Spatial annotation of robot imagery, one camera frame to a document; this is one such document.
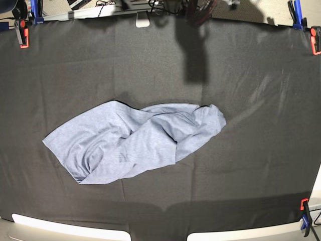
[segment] black cable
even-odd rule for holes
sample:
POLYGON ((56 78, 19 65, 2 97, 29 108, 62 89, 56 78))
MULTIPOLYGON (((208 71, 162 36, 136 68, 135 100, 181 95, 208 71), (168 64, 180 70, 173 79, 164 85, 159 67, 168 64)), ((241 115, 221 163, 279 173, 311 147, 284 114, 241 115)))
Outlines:
POLYGON ((319 215, 314 219, 314 225, 321 225, 321 223, 316 223, 317 219, 320 217, 321 212, 319 213, 319 215))
POLYGON ((38 15, 42 17, 42 10, 44 9, 43 0, 38 0, 38 15))
POLYGON ((181 1, 181 2, 177 1, 177 2, 175 3, 174 9, 177 9, 177 8, 178 8, 177 12, 179 12, 179 11, 181 10, 181 5, 182 5, 182 4, 183 4, 183 1, 181 1))
POLYGON ((0 19, 0 20, 4 20, 4 19, 16 20, 16 18, 12 18, 12 17, 9 17, 9 18, 3 18, 3 19, 0 19))
POLYGON ((100 7, 100 6, 101 6, 101 9, 100 9, 100 11, 99 11, 98 17, 100 16, 101 11, 102 11, 102 9, 103 9, 104 6, 113 5, 113 4, 116 4, 116 3, 113 2, 113 1, 107 1, 107 2, 106 2, 106 1, 103 1, 103 0, 98 0, 98 1, 96 2, 96 7, 100 7))
MULTIPOLYGON (((152 11, 153 11, 153 9, 154 9, 154 7, 155 7, 155 2, 156 2, 156 1, 154 1, 154 2, 152 3, 153 8, 150 9, 150 13, 152 13, 152 11)), ((159 2, 158 2, 158 6, 160 5, 160 3, 162 4, 162 7, 163 7, 163 8, 162 8, 162 11, 161 11, 160 13, 158 13, 158 11, 155 11, 155 14, 158 15, 158 16, 163 15, 163 14, 164 14, 164 9, 165 9, 164 2, 163 2, 163 1, 159 1, 159 2)))
POLYGON ((315 237, 315 239, 316 239, 316 241, 320 241, 320 239, 319 239, 319 237, 317 236, 317 233, 315 232, 315 229, 314 229, 314 227, 311 225, 311 230, 312 230, 312 232, 313 232, 313 234, 314 234, 314 237, 315 237))
POLYGON ((163 0, 164 7, 167 9, 170 9, 169 2, 167 0, 163 0))
POLYGON ((162 10, 164 13, 169 13, 169 14, 174 14, 174 15, 177 15, 180 12, 180 9, 176 12, 171 12, 171 11, 164 9, 164 8, 163 9, 157 8, 154 6, 155 2, 158 2, 158 1, 157 0, 148 0, 148 5, 151 7, 152 10, 154 10, 154 9, 162 10))

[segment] black fabric sheet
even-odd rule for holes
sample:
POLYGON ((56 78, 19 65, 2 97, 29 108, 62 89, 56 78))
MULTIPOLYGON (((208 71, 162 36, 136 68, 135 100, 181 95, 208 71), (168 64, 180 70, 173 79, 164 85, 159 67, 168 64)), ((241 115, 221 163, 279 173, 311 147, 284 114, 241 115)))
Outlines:
POLYGON ((299 220, 321 156, 320 58, 291 28, 135 16, 0 35, 0 216, 124 230, 132 240, 299 220), (134 108, 214 104, 220 134, 175 166, 79 185, 43 145, 59 125, 110 100, 134 108))

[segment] light blue fabric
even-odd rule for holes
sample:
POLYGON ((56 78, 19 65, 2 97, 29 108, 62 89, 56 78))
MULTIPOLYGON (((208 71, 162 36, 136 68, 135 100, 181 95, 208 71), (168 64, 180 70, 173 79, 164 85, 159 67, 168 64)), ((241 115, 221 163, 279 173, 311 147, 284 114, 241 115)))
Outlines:
POLYGON ((137 110, 111 101, 64 123, 43 143, 78 183, 106 184, 174 165, 225 124, 212 104, 159 104, 137 110))

